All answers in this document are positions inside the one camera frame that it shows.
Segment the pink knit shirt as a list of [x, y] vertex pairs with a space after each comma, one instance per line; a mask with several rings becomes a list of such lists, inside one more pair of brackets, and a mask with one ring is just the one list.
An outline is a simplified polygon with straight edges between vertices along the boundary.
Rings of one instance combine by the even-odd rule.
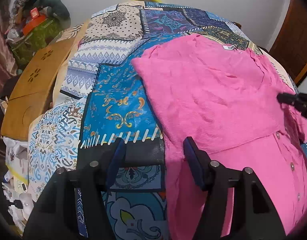
[[289, 233], [307, 209], [307, 120], [277, 101], [291, 89], [269, 59], [192, 34], [131, 63], [163, 130], [172, 239], [192, 239], [206, 197], [185, 159], [186, 137], [225, 167], [251, 167]]

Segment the white floral cloth pile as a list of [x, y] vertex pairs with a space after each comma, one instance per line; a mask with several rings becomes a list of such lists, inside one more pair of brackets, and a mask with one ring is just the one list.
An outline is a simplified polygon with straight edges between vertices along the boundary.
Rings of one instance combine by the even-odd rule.
[[35, 204], [29, 192], [28, 143], [8, 137], [4, 137], [3, 142], [8, 168], [2, 182], [3, 193], [11, 203], [8, 213], [22, 234]]

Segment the brown wooden door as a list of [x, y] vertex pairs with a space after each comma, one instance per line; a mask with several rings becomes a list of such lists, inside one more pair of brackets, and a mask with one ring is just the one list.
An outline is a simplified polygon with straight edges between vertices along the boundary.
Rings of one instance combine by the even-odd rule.
[[290, 0], [286, 17], [269, 54], [299, 85], [307, 75], [307, 7]]

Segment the wooden carved headboard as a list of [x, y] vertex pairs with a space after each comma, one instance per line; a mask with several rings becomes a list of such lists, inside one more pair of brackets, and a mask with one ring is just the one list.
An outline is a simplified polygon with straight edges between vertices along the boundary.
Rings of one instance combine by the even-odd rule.
[[20, 75], [10, 97], [0, 134], [27, 141], [31, 123], [45, 113], [53, 101], [53, 90], [61, 69], [77, 50], [89, 22], [78, 27], [76, 34], [39, 50]]

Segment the blue patchwork bedspread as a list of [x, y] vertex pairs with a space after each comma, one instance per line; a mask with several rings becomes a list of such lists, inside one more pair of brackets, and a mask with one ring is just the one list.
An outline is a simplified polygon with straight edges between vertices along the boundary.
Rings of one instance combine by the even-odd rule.
[[192, 34], [228, 50], [252, 50], [233, 23], [193, 8], [151, 2], [116, 5], [92, 16], [62, 85], [71, 100], [31, 129], [29, 192], [37, 201], [59, 167], [76, 170], [87, 154], [123, 138], [137, 155], [102, 194], [117, 239], [172, 239], [167, 219], [163, 130], [131, 61], [147, 49]]

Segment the striped pink curtain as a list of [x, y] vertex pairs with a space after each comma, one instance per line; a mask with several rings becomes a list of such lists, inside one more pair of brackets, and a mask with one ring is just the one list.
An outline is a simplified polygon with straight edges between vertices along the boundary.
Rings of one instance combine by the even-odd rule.
[[16, 76], [18, 68], [15, 58], [4, 38], [10, 19], [8, 7], [7, 4], [0, 7], [0, 91], [8, 79]]

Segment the orange box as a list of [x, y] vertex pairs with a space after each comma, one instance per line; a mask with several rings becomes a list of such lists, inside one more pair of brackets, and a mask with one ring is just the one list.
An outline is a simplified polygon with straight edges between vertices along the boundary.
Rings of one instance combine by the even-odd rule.
[[47, 17], [45, 15], [40, 15], [34, 18], [33, 20], [29, 21], [22, 30], [23, 34], [27, 35], [28, 33], [30, 33], [30, 31], [32, 31], [34, 28], [36, 28], [39, 24], [44, 22], [46, 19]]

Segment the dark green cushion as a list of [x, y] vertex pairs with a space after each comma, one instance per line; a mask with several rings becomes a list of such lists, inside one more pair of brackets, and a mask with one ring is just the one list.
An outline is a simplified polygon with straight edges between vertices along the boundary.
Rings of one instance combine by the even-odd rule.
[[47, 8], [48, 17], [57, 18], [63, 29], [71, 26], [70, 13], [61, 0], [37, 0], [34, 8]]

